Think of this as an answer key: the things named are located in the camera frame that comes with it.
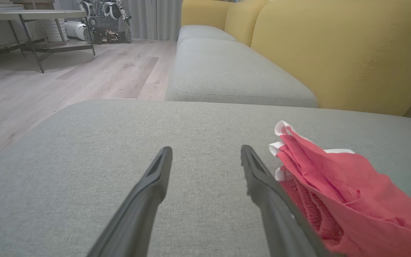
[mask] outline floor plank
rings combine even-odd
[[[68,46],[83,44],[70,40]],[[91,99],[163,101],[176,42],[134,39],[60,52],[42,62],[30,52],[0,55],[0,152],[55,112]]]

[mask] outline curtain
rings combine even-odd
[[[127,0],[133,38],[177,40],[182,0]],[[120,28],[127,26],[120,21]]]

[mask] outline wheeled robot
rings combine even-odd
[[[84,36],[87,43],[131,43],[131,30],[118,31],[118,20],[129,24],[131,15],[126,15],[121,0],[76,0],[80,10],[87,12]]]

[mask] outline white container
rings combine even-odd
[[[64,26],[64,19],[58,19],[60,23],[60,27],[62,30],[62,34],[64,39],[68,41],[68,37],[66,34],[66,28]],[[61,42],[61,36],[58,31],[57,23],[54,19],[52,20],[42,20],[42,26],[44,27],[45,33],[47,34],[47,38],[49,42]]]
[[[85,24],[80,21],[68,21],[65,22],[66,34],[67,36],[78,37],[85,41]]]

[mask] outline red cloth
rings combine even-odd
[[[349,257],[411,257],[411,198],[363,156],[326,153],[284,130],[276,156],[291,179],[280,184],[326,247]]]

